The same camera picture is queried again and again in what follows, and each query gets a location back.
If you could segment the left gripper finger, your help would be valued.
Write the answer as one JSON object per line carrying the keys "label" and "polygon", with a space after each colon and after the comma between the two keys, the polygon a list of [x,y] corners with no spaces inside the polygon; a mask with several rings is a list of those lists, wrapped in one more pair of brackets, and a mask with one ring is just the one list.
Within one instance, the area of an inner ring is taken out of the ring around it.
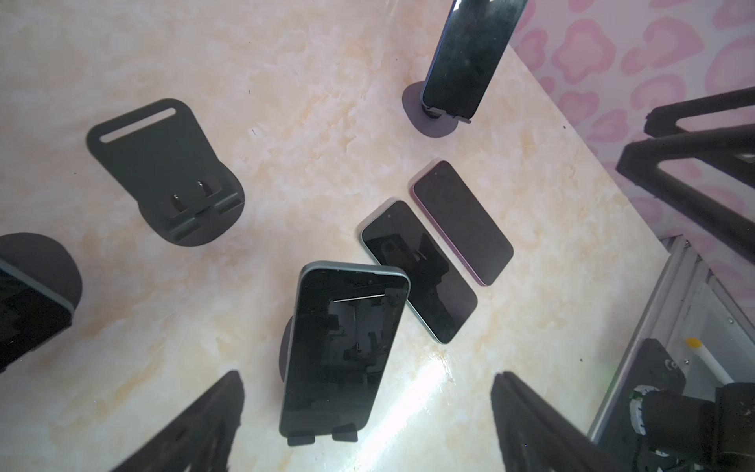
{"label": "left gripper finger", "polygon": [[698,159],[753,188],[752,124],[695,132],[678,126],[682,118],[753,104],[754,90],[746,88],[657,107],[646,118],[644,132],[650,138],[627,145],[617,162],[620,175],[697,223],[749,263],[754,262],[754,222],[668,175],[660,164]]}

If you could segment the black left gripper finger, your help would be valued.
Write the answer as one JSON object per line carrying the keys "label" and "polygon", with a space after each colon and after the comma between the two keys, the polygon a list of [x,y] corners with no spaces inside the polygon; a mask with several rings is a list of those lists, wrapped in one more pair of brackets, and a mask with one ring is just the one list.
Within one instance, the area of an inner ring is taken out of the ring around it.
{"label": "black left gripper finger", "polygon": [[178,415],[117,471],[227,471],[241,425],[245,393],[230,371]]}
{"label": "black left gripper finger", "polygon": [[507,471],[623,471],[517,375],[495,376],[495,429]]}

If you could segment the teal-edged phone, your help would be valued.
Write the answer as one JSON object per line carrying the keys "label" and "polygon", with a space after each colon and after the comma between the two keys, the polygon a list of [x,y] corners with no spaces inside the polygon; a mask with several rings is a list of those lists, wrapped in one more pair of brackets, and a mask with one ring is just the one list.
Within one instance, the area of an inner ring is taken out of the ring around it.
{"label": "teal-edged phone", "polygon": [[286,338],[279,433],[289,446],[358,440],[368,424],[411,284],[398,267],[303,267]]}

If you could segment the purple phone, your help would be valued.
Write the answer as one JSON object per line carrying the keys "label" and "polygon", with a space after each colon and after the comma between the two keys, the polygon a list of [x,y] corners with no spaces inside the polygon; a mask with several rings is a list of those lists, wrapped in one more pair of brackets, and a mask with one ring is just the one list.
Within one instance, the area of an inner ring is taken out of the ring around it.
{"label": "purple phone", "polygon": [[410,194],[475,281],[493,285],[514,248],[452,164],[438,160],[428,166]]}

